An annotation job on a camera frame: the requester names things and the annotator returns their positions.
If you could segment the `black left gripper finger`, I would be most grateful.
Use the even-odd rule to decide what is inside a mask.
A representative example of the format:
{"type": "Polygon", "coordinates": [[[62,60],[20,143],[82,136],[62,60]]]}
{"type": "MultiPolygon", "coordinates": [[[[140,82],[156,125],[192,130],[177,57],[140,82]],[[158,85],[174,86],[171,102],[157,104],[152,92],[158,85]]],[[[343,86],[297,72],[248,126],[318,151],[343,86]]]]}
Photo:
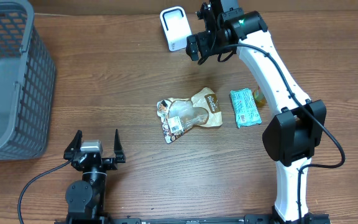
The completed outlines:
{"type": "Polygon", "coordinates": [[[122,144],[120,142],[118,129],[116,129],[115,135],[114,135],[114,153],[115,153],[116,163],[125,163],[126,162],[126,156],[124,154],[122,144]]]}
{"type": "Polygon", "coordinates": [[[75,137],[73,138],[71,143],[69,143],[69,145],[65,149],[63,158],[64,159],[73,159],[75,154],[80,150],[81,143],[82,143],[82,131],[77,130],[75,137]]]}

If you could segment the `brown snack packet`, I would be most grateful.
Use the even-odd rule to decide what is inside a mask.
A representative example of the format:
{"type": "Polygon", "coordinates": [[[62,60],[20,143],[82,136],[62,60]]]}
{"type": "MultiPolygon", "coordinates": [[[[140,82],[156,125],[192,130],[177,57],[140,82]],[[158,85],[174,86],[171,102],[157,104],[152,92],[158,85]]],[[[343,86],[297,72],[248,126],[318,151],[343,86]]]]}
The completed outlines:
{"type": "Polygon", "coordinates": [[[205,128],[218,127],[223,124],[222,112],[215,92],[204,87],[191,98],[169,98],[168,118],[179,117],[184,130],[193,126],[205,128]]]}

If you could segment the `white red snack wrapper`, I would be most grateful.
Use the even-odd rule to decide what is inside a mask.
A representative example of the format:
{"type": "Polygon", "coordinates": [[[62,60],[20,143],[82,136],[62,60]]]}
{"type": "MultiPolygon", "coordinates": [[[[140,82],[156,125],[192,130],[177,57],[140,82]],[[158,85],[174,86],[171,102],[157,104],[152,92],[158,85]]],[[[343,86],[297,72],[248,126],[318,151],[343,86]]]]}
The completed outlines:
{"type": "Polygon", "coordinates": [[[189,119],[186,120],[184,115],[180,115],[181,111],[189,107],[192,107],[189,98],[169,98],[157,103],[157,116],[161,119],[167,144],[177,140],[193,127],[189,119]]]}

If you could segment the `teal tissue pack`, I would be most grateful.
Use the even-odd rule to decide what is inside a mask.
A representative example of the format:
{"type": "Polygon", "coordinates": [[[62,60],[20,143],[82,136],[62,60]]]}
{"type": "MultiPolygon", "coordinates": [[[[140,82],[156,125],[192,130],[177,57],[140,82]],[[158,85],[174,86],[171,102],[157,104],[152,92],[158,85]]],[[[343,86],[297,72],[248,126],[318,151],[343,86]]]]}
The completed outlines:
{"type": "Polygon", "coordinates": [[[238,128],[262,123],[250,89],[231,90],[230,97],[238,128]]]}

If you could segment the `yellow oil bottle silver cap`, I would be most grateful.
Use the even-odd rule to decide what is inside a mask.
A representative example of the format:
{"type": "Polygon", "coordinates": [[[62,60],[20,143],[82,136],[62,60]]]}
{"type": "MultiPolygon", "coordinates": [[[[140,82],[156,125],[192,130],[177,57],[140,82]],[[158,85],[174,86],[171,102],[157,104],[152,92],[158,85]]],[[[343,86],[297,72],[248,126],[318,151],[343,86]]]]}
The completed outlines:
{"type": "Polygon", "coordinates": [[[257,89],[255,89],[253,92],[252,92],[252,95],[254,97],[254,101],[255,101],[255,104],[258,106],[258,107],[262,107],[264,105],[267,104],[267,101],[265,99],[265,96],[261,90],[260,87],[258,87],[257,89]]]}

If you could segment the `grey plastic mesh basket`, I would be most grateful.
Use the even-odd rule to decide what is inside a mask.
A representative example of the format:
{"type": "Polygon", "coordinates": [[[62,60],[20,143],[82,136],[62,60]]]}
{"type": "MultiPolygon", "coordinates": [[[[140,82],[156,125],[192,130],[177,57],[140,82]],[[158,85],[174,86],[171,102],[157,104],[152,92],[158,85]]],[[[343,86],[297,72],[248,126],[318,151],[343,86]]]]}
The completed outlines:
{"type": "Polygon", "coordinates": [[[29,1],[0,0],[0,161],[47,148],[57,69],[29,1]]]}

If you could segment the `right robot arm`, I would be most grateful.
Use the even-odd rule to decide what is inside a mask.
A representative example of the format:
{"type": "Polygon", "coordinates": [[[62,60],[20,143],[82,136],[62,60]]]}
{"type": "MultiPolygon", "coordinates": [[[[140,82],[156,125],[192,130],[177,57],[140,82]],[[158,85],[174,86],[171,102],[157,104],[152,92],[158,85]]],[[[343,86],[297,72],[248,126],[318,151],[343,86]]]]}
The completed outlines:
{"type": "Polygon", "coordinates": [[[272,113],[262,135],[275,161],[277,198],[265,223],[329,223],[306,205],[307,166],[322,135],[326,107],[312,101],[292,78],[275,50],[262,16],[245,13],[237,1],[204,2],[199,11],[206,30],[187,38],[186,53],[203,63],[209,56],[238,55],[256,79],[272,113]]]}

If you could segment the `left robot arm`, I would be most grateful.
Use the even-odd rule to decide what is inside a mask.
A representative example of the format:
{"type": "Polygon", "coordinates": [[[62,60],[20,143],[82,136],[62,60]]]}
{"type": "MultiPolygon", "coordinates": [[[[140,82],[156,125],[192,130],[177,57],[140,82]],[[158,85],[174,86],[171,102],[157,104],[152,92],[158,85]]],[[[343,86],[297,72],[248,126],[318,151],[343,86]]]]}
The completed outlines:
{"type": "Polygon", "coordinates": [[[107,171],[116,170],[118,164],[126,161],[117,131],[114,153],[114,157],[103,157],[101,141],[83,141],[82,131],[77,131],[63,155],[74,169],[82,173],[82,179],[70,184],[66,190],[66,223],[113,222],[110,214],[104,211],[107,171]]]}

